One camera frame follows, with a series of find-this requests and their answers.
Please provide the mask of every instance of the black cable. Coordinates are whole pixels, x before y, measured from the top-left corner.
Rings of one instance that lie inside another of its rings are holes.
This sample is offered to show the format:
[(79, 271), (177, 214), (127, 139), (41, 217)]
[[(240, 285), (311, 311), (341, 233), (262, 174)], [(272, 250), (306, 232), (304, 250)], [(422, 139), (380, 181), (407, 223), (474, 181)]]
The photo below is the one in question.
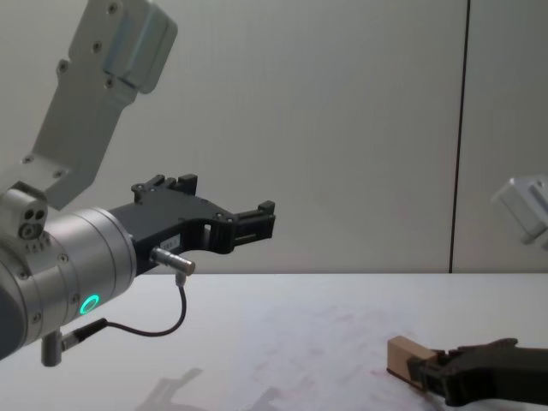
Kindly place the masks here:
[(176, 324), (166, 331), (158, 331), (158, 332), (140, 331), (140, 330), (136, 330), (135, 328), (127, 327), (126, 325), (111, 323), (110, 321), (107, 321), (106, 326), (117, 328), (118, 330), (126, 331), (131, 334), (135, 334), (137, 336), (142, 336), (142, 337), (165, 337), (165, 336), (168, 336), (169, 334), (173, 334), (175, 331), (179, 329), (179, 327), (181, 327), (182, 323), (185, 320), (185, 317), (187, 316), (187, 296), (185, 295), (185, 290), (183, 287), (179, 287), (179, 294), (181, 295), (181, 316), (177, 320)]

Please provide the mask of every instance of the green led ring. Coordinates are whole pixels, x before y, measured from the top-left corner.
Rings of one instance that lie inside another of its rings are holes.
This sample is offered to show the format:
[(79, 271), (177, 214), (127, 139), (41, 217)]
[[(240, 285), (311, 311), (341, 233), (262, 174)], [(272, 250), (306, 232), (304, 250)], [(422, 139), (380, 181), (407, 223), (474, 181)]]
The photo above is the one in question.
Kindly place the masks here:
[(80, 314), (81, 315), (88, 314), (90, 311), (93, 310), (93, 308), (95, 308), (99, 304), (99, 301), (100, 301), (100, 298), (97, 294), (90, 295), (89, 297), (87, 297), (87, 299), (84, 301), (84, 303), (80, 307)]

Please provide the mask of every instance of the white wall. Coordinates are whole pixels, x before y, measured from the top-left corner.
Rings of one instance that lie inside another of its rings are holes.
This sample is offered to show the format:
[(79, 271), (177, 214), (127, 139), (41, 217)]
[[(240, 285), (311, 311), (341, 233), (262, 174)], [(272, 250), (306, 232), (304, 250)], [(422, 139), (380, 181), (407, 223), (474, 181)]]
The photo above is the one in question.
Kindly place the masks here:
[(548, 3), (473, 0), (455, 271), (548, 271), (491, 206), (510, 177), (548, 174)]
[[(464, 0), (158, 3), (176, 49), (70, 209), (193, 172), (233, 211), (277, 202), (273, 241), (202, 271), (447, 270)], [(1, 168), (32, 145), (84, 6), (3, 2)]]

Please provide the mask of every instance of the wooden block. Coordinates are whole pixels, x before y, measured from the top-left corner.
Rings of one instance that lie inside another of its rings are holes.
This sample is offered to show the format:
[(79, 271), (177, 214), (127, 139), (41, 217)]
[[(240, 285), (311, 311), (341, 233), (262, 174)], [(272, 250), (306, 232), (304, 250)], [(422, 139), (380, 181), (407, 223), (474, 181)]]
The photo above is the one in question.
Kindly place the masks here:
[(436, 353), (406, 337), (394, 337), (388, 341), (388, 372), (422, 389), (421, 383), (411, 381), (409, 377), (408, 359), (411, 357), (430, 360), (436, 357)]

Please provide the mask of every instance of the table surface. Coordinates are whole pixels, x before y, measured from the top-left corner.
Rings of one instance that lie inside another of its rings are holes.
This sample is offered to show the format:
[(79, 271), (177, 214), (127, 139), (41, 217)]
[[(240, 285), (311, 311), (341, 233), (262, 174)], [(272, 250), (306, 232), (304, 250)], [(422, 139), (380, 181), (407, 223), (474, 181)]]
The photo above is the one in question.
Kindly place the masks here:
[[(387, 375), (385, 342), (432, 348), (517, 337), (548, 348), (548, 276), (196, 275), (176, 334), (108, 329), (45, 369), (39, 344), (2, 362), (2, 409), (339, 411), (440, 409)], [(175, 322), (172, 276), (143, 276), (124, 296), (66, 327), (106, 317), (144, 330)], [(540, 410), (509, 402), (464, 409)]]

